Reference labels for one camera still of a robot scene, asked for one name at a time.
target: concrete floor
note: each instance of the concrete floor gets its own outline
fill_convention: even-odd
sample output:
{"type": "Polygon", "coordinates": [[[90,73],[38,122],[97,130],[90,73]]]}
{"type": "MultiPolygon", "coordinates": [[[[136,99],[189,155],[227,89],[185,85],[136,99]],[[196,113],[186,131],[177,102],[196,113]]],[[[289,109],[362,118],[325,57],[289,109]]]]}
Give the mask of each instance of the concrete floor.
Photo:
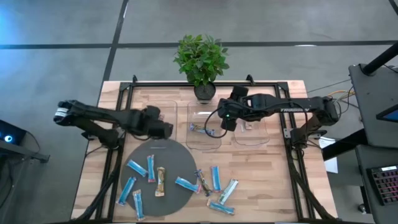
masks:
{"type": "MultiPolygon", "coordinates": [[[[110,44],[122,0],[0,2],[1,44],[110,44]]],[[[176,42],[184,34],[210,34],[223,41],[394,40],[398,15],[387,0],[130,0],[120,43],[176,42]]],[[[366,63],[388,45],[332,47],[231,47],[231,68],[220,80],[305,80],[313,90],[348,78],[348,66],[366,63]]],[[[118,49],[110,80],[183,80],[172,62],[175,49],[118,49]]],[[[109,49],[0,50],[0,119],[32,132],[48,164],[28,163],[6,214],[8,223],[69,219],[87,145],[77,128],[52,117],[60,100],[95,105],[109,49]]],[[[398,60],[391,64],[398,65],[398,60]]],[[[347,90],[350,82],[309,93],[347,90]]],[[[350,107],[327,136],[343,138],[362,127],[350,107]]],[[[354,166],[350,155],[339,166],[354,166]]],[[[339,217],[361,215],[359,188],[330,175],[339,217]]]]}

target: blue light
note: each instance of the blue light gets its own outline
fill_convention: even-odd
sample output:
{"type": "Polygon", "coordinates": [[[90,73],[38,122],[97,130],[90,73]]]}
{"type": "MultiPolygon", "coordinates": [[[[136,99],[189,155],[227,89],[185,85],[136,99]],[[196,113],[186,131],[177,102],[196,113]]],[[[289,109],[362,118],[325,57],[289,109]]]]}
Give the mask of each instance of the blue light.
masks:
{"type": "Polygon", "coordinates": [[[6,136],[4,137],[5,142],[11,142],[12,141],[12,136],[6,136]]]}

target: clear plastic bin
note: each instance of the clear plastic bin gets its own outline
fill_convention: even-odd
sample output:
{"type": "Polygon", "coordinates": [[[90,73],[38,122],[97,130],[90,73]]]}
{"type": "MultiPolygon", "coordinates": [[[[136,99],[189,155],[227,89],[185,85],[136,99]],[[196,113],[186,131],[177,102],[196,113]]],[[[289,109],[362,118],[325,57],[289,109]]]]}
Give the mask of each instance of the clear plastic bin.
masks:
{"type": "Polygon", "coordinates": [[[143,105],[143,108],[147,106],[158,107],[160,109],[159,119],[173,125],[173,133],[170,139],[175,141],[177,136],[177,103],[172,100],[150,100],[143,105]]]}
{"type": "Polygon", "coordinates": [[[261,146],[269,142],[270,136],[267,132],[266,119],[254,122],[237,119],[234,138],[236,147],[261,146]]]}
{"type": "MultiPolygon", "coordinates": [[[[188,104],[187,146],[190,149],[214,150],[221,146],[221,139],[211,138],[197,127],[204,128],[210,113],[217,109],[218,102],[191,101],[188,104]]],[[[207,123],[207,130],[214,136],[221,135],[221,119],[215,113],[207,123]]]]}

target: blue snack bar wrapper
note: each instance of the blue snack bar wrapper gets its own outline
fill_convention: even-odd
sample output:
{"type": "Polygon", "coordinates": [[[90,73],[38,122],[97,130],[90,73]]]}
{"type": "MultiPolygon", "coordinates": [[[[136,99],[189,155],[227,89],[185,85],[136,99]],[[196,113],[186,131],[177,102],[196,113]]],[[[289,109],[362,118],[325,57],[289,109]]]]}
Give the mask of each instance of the blue snack bar wrapper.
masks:
{"type": "Polygon", "coordinates": [[[148,182],[156,182],[154,172],[154,155],[147,156],[148,162],[148,182]]]}
{"type": "Polygon", "coordinates": [[[213,174],[214,192],[221,192],[220,172],[218,170],[218,166],[211,167],[211,173],[213,174]]]}
{"type": "Polygon", "coordinates": [[[142,212],[141,190],[136,190],[135,192],[132,193],[132,195],[134,196],[134,204],[136,206],[137,220],[143,221],[145,219],[145,216],[142,212]]]}
{"type": "MultiPolygon", "coordinates": [[[[199,133],[206,134],[206,131],[205,131],[205,128],[204,128],[204,127],[201,127],[201,126],[199,126],[199,125],[195,125],[195,124],[193,124],[193,123],[191,123],[191,125],[189,126],[189,130],[190,130],[190,131],[197,131],[197,132],[199,132],[199,133]]],[[[210,135],[214,136],[215,133],[216,133],[216,130],[214,130],[214,129],[207,129],[207,132],[208,132],[210,135]]]]}
{"type": "Polygon", "coordinates": [[[237,186],[238,183],[239,183],[238,180],[231,179],[231,181],[229,182],[227,188],[225,188],[225,190],[221,194],[220,199],[218,199],[218,203],[224,205],[225,201],[232,194],[232,192],[234,191],[234,189],[235,189],[235,187],[237,186]]]}
{"type": "Polygon", "coordinates": [[[231,208],[231,207],[227,207],[225,205],[216,203],[216,202],[212,202],[210,199],[207,201],[207,207],[220,211],[220,212],[224,212],[228,215],[235,215],[235,208],[231,208]]]}
{"type": "Polygon", "coordinates": [[[177,177],[177,180],[175,180],[175,183],[178,185],[181,185],[182,187],[185,187],[186,189],[196,192],[197,194],[199,194],[200,189],[201,189],[201,185],[197,185],[197,184],[193,185],[189,181],[187,181],[181,177],[177,177]]]}
{"type": "Polygon", "coordinates": [[[133,170],[137,171],[142,177],[145,177],[148,173],[144,168],[142,168],[138,163],[134,162],[133,160],[130,159],[130,161],[127,163],[127,166],[132,168],[133,170]]]}
{"type": "Polygon", "coordinates": [[[136,182],[136,178],[135,177],[130,177],[129,180],[126,183],[126,186],[124,186],[122,194],[119,197],[119,200],[116,202],[122,206],[124,206],[126,204],[126,200],[127,200],[127,196],[129,196],[129,193],[132,189],[132,186],[134,185],[134,183],[136,182]]]}

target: round gray tray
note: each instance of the round gray tray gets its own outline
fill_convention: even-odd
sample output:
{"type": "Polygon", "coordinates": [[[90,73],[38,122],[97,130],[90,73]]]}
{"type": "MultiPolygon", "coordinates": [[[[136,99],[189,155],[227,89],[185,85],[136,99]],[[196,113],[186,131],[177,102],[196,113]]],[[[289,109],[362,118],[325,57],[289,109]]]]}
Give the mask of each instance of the round gray tray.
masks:
{"type": "Polygon", "coordinates": [[[142,210],[144,215],[158,217],[170,215],[180,210],[192,196],[192,191],[185,189],[175,183],[177,177],[184,178],[191,183],[197,182],[194,172],[197,166],[192,155],[183,145],[173,140],[151,140],[135,149],[127,158],[122,167],[120,182],[122,189],[127,183],[128,178],[135,177],[137,179],[128,198],[127,203],[136,209],[132,192],[141,189],[142,210]],[[154,171],[156,182],[148,183],[148,175],[142,177],[136,171],[126,166],[128,161],[132,159],[143,168],[147,169],[147,156],[154,156],[154,171]],[[164,167],[165,173],[165,195],[163,197],[155,197],[157,187],[157,170],[158,167],[164,167]]]}

